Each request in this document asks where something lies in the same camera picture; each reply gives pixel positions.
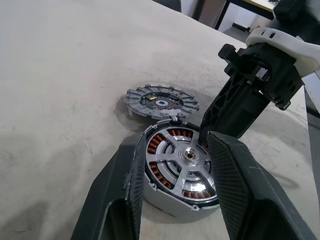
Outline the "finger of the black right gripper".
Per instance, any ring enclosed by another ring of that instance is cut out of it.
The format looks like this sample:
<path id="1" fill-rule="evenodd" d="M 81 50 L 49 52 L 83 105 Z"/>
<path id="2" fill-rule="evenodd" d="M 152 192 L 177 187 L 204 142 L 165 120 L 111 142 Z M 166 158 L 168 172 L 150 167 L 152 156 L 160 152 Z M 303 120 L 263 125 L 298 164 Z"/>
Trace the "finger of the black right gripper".
<path id="1" fill-rule="evenodd" d="M 199 142 L 201 144 L 205 145 L 207 143 L 207 133 L 209 131 L 215 132 L 218 117 L 221 115 L 222 109 L 227 101 L 231 99 L 236 91 L 246 86 L 249 87 L 247 80 L 244 77 L 238 74 L 230 77 L 203 116 L 199 133 Z"/>
<path id="2" fill-rule="evenodd" d="M 269 103 L 263 94 L 245 86 L 237 90 L 222 108 L 214 130 L 241 138 Z"/>

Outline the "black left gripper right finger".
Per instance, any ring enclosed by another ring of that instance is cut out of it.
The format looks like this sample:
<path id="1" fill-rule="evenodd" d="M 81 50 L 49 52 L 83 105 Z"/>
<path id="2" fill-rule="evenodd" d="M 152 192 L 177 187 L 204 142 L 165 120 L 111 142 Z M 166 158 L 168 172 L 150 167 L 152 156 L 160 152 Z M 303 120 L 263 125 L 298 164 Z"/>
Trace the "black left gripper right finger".
<path id="1" fill-rule="evenodd" d="M 279 182 L 243 142 L 210 131 L 207 143 L 230 240 L 317 240 Z"/>

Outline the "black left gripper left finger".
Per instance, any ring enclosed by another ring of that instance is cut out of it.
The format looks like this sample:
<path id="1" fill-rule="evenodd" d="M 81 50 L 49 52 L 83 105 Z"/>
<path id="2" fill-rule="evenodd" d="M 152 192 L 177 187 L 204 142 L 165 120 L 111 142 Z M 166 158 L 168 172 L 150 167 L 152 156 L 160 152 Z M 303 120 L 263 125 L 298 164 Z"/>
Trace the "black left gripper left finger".
<path id="1" fill-rule="evenodd" d="M 139 240 L 146 136 L 126 137 L 93 181 L 70 240 Z"/>

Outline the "silver spoked end plate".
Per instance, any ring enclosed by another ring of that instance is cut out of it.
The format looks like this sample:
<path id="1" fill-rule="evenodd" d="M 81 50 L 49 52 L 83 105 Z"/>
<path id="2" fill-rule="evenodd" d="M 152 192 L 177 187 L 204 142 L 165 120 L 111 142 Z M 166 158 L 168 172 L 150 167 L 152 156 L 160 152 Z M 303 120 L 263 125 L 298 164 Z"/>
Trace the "silver spoked end plate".
<path id="1" fill-rule="evenodd" d="M 208 148 L 189 124 L 156 124 L 145 131 L 145 173 L 152 186 L 189 205 L 218 205 Z"/>

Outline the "silver motor housing copper coils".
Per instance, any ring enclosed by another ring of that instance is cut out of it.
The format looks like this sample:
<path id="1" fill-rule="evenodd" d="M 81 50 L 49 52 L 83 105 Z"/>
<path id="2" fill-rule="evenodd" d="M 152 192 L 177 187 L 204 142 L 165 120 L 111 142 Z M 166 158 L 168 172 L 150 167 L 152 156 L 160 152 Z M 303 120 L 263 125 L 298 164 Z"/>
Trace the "silver motor housing copper coils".
<path id="1" fill-rule="evenodd" d="M 167 124 L 167 123 L 170 123 L 172 125 L 188 124 L 193 127 L 196 127 L 200 133 L 200 128 L 190 122 L 174 121 L 174 120 L 168 119 L 168 120 L 158 121 L 156 124 L 152 126 Z M 170 216 L 177 218 L 182 222 L 194 222 L 194 221 L 206 218 L 211 214 L 213 214 L 216 211 L 216 209 L 220 206 L 219 203 L 217 205 L 204 206 L 204 207 L 198 207 L 195 204 L 190 205 L 157 189 L 155 186 L 151 185 L 150 180 L 147 177 L 147 174 L 145 172 L 145 165 L 144 165 L 144 176 L 145 176 L 144 197 L 146 201 L 151 205 L 153 205 L 154 207 L 156 207 L 157 209 L 165 212 Z"/>

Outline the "grey motor end cover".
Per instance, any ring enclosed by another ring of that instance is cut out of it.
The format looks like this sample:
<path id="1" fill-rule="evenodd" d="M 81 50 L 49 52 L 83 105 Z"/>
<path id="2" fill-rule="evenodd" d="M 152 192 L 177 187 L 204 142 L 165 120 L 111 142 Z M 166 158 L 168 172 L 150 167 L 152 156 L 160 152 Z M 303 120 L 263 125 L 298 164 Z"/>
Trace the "grey motor end cover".
<path id="1" fill-rule="evenodd" d="M 146 84 L 144 87 L 129 89 L 124 102 L 130 113 L 154 120 L 184 119 L 200 109 L 192 94 L 164 85 Z"/>

